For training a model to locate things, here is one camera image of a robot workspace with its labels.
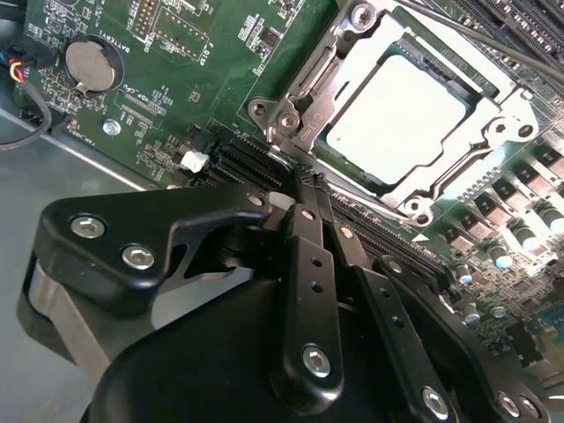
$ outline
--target screw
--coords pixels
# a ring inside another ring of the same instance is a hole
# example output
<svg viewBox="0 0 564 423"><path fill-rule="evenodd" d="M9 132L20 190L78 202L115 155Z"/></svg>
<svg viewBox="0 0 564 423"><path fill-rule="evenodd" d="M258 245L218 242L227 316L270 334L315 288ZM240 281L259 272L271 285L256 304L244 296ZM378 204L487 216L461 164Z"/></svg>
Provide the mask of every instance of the screw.
<svg viewBox="0 0 564 423"><path fill-rule="evenodd" d="M296 112L283 112L278 117L278 123L286 130L295 130L300 125L300 115Z"/></svg>
<svg viewBox="0 0 564 423"><path fill-rule="evenodd" d="M303 350L303 364L313 376L322 379L329 376L331 371L331 364L325 352L321 351L316 346L308 346Z"/></svg>
<svg viewBox="0 0 564 423"><path fill-rule="evenodd" d="M106 227L101 221L88 216L82 216L72 220L70 229L76 235L89 240L99 238L106 232Z"/></svg>
<svg viewBox="0 0 564 423"><path fill-rule="evenodd" d="M439 420L449 418L449 408L442 397L431 387L426 386L423 389L423 402L434 416Z"/></svg>
<svg viewBox="0 0 564 423"><path fill-rule="evenodd" d="M504 307L499 306L499 307L492 308L492 315L496 319L502 319L503 317L508 315L508 313L507 313L507 311L505 310Z"/></svg>
<svg viewBox="0 0 564 423"><path fill-rule="evenodd" d="M527 138L530 137L534 131L535 129L532 127L532 125L524 125L521 128L519 128L517 134L521 138Z"/></svg>
<svg viewBox="0 0 564 423"><path fill-rule="evenodd" d="M508 394L506 394L505 392L500 392L499 394L497 394L497 399L503 409L511 416L519 417L521 415L521 412L519 412L519 409L517 408L517 404L515 404L515 401L513 401L510 397L508 397Z"/></svg>
<svg viewBox="0 0 564 423"><path fill-rule="evenodd" d="M527 397L520 397L521 402L525 406L525 410L527 410L533 417L536 419L540 419L541 414L538 408L530 401Z"/></svg>
<svg viewBox="0 0 564 423"><path fill-rule="evenodd" d="M102 124L102 129L106 135L115 137L116 135L120 135L122 132L122 125L114 119L106 119Z"/></svg>
<svg viewBox="0 0 564 423"><path fill-rule="evenodd" d="M357 4L351 12L352 26L358 31L366 31L376 23L376 9L372 4Z"/></svg>
<svg viewBox="0 0 564 423"><path fill-rule="evenodd" d="M264 104L262 104L262 103L254 104L252 106L251 110L253 112L253 115L255 115L255 116L262 116L266 112L266 108L264 107Z"/></svg>
<svg viewBox="0 0 564 423"><path fill-rule="evenodd" d="M314 220L314 219L315 219L314 213L312 213L312 212L309 211L308 209L303 209L303 210L301 211L301 215L302 215L304 218L309 219L309 220Z"/></svg>
<svg viewBox="0 0 564 423"><path fill-rule="evenodd" d="M348 238L349 240L352 239L352 237L354 236L353 231L351 231L348 227L346 226L342 226L341 227L341 234L343 234L345 236L345 238Z"/></svg>
<svg viewBox="0 0 564 423"><path fill-rule="evenodd" d="M259 197L249 196L249 201L252 204L257 205L258 207L261 207L262 205L264 205L264 201L261 200Z"/></svg>
<svg viewBox="0 0 564 423"><path fill-rule="evenodd" d="M146 271L155 263L152 252L145 247L132 245L122 252L122 260L133 269Z"/></svg>
<svg viewBox="0 0 564 423"><path fill-rule="evenodd" d="M395 272L395 273L401 273L402 272L402 266L400 266L398 263L396 262L388 262L388 266Z"/></svg>

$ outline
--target black memory slot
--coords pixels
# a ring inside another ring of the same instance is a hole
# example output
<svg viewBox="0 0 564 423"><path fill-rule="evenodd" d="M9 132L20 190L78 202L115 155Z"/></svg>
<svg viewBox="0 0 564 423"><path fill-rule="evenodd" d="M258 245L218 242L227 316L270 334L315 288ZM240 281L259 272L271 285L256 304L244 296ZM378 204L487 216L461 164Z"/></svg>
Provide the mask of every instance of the black memory slot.
<svg viewBox="0 0 564 423"><path fill-rule="evenodd" d="M439 277L445 268L431 256L426 255L384 225L368 220L358 211L349 208L335 198L331 199L335 218L349 225L359 236L363 247L374 259L379 255L394 256L398 261L424 276Z"/></svg>
<svg viewBox="0 0 564 423"><path fill-rule="evenodd" d="M514 14L507 14L501 4L495 2L495 0L486 0L487 8L494 14L494 16L505 24L505 28L516 34L521 41L524 43L526 48L537 58L543 60L546 64L550 65L557 71L564 73L564 65L554 58L551 52L547 51L542 47L538 40L532 36L532 34L527 31L523 26L515 21ZM527 25L533 27L532 23L527 19ZM551 51L557 51L556 47L550 43ZM564 86L560 84L555 79L549 77L542 77L557 93L564 95Z"/></svg>
<svg viewBox="0 0 564 423"><path fill-rule="evenodd" d="M554 19L564 26L564 11L554 0L534 0L540 8L544 8Z"/></svg>
<svg viewBox="0 0 564 423"><path fill-rule="evenodd" d="M531 20L534 19L534 23L538 28L553 38L559 44L559 47L564 46L564 30L560 28L560 24L555 22L550 15L544 13L529 0L515 0L513 4L521 12L529 15Z"/></svg>
<svg viewBox="0 0 564 423"><path fill-rule="evenodd" d="M508 29L503 25L502 21L499 21L488 10L486 10L474 0L455 0L455 2L462 9L467 11L470 14L471 18L482 27L484 27L484 29L486 29L497 41L503 42L508 47L521 53L538 56L538 48L532 48L526 42L520 40L512 33L509 33ZM562 86L558 81L540 74L538 75L538 77L550 87L552 87L552 89L556 93L564 96L564 86Z"/></svg>

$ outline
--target pcie slot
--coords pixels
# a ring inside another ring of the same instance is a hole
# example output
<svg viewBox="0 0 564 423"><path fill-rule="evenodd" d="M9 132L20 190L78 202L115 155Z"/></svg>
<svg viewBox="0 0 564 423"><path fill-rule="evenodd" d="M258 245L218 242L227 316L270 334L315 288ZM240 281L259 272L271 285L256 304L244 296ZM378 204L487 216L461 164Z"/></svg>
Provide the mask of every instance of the pcie slot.
<svg viewBox="0 0 564 423"><path fill-rule="evenodd" d="M235 176L231 172L227 171L224 167L216 167L214 166L208 171L208 175L205 180L202 181L203 184L211 184L214 186L229 183L229 182L237 182L237 183L247 183L243 181L241 178Z"/></svg>
<svg viewBox="0 0 564 423"><path fill-rule="evenodd" d="M536 0L536 3L539 4L539 7L544 7L553 18L559 20L561 25L564 25L564 11L554 0Z"/></svg>
<svg viewBox="0 0 564 423"><path fill-rule="evenodd" d="M277 166L277 163L269 163L271 166L268 167L265 163L263 155L262 158L256 156L256 152L250 152L249 150L242 150L238 147L229 148L222 153L223 157L230 158L233 162L236 162L239 166L247 169L251 173L256 173L260 175L262 179L265 179L270 183L272 187L278 187L278 177L273 170L272 165Z"/></svg>
<svg viewBox="0 0 564 423"><path fill-rule="evenodd" d="M233 178L249 185L255 185L259 189L265 191L272 191L276 188L272 186L272 182L266 180L258 172L253 172L252 170L242 166L241 163L230 160L225 156L217 161L215 164L215 170L231 175Z"/></svg>
<svg viewBox="0 0 564 423"><path fill-rule="evenodd" d="M555 23L549 15L543 13L529 0L515 1L514 5L523 13L529 15L530 18L535 19L539 29L546 32L548 36L553 37L560 46L564 46L564 31L560 29L559 24Z"/></svg>

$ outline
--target black cable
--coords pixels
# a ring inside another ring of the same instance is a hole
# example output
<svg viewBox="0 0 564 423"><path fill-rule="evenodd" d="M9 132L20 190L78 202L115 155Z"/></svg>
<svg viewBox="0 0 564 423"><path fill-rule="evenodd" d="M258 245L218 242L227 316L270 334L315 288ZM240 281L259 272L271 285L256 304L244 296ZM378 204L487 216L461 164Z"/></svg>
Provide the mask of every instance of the black cable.
<svg viewBox="0 0 564 423"><path fill-rule="evenodd" d="M51 110L48 104L45 102L37 88L35 88L31 82L25 81L21 84L24 93L26 93L35 104L39 107L41 112L43 113L43 122L40 126L38 126L31 134L28 134L20 139L16 139L14 141L10 141L8 143L0 144L0 152L4 152L6 150L12 150L14 148L23 147L24 145L28 145L32 143L37 138L42 136L48 129L51 127L51 123L53 122L53 116L51 115Z"/></svg>
<svg viewBox="0 0 564 423"><path fill-rule="evenodd" d="M420 3L416 3L412 0L395 0L395 1L396 3L403 5L408 9L417 11L420 14L425 15L436 22L439 22L440 24L443 24L449 27L450 29L457 31L458 33L461 33L462 35L466 35L468 38L472 38L473 40L480 42L485 46L493 48L499 51L500 53L511 57L513 60L521 64L524 64L525 66L528 66L539 73L542 73L550 78L554 78L559 83L564 85L564 74L551 68L547 64L544 64L536 59L533 59L532 57L524 55L523 53L514 50L506 46L505 44L498 42L497 40L494 40L489 35L481 33L480 31L475 31L473 29L470 29L469 27L456 22L455 20L443 15L442 13L439 13L438 11L434 11L430 7Z"/></svg>

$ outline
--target screw hole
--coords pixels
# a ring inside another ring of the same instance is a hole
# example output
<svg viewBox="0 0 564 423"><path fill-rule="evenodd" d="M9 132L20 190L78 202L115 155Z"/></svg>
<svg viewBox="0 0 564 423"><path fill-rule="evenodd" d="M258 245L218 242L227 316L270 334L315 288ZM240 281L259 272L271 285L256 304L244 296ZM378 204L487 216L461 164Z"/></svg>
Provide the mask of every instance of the screw hole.
<svg viewBox="0 0 564 423"><path fill-rule="evenodd" d="M429 223L429 217L426 214L422 214L417 218L417 223L425 225L426 223Z"/></svg>
<svg viewBox="0 0 564 423"><path fill-rule="evenodd" d="M405 327L404 321L402 319L400 319L399 317L397 317L396 315L394 315L391 318L391 321L399 328L399 329L403 329Z"/></svg>
<svg viewBox="0 0 564 423"><path fill-rule="evenodd" d="M527 138L530 137L532 132L534 131L532 125L523 125L521 128L519 128L519 137L521 138Z"/></svg>
<svg viewBox="0 0 564 423"><path fill-rule="evenodd" d="M253 115L262 116L262 115L264 115L264 112L266 112L266 108L264 108L264 104L256 103L253 106Z"/></svg>
<svg viewBox="0 0 564 423"><path fill-rule="evenodd" d="M254 205L258 206L258 207L261 207L261 206L264 205L264 200L261 199L261 198L259 198L259 197L249 196L249 201L250 201L252 204L254 204Z"/></svg>
<svg viewBox="0 0 564 423"><path fill-rule="evenodd" d="M314 293L322 293L323 292L323 287L321 285L319 285L317 282L314 282L311 284L311 289L314 291Z"/></svg>
<svg viewBox="0 0 564 423"><path fill-rule="evenodd" d="M315 214L308 209L303 209L301 215L308 220L315 220Z"/></svg>

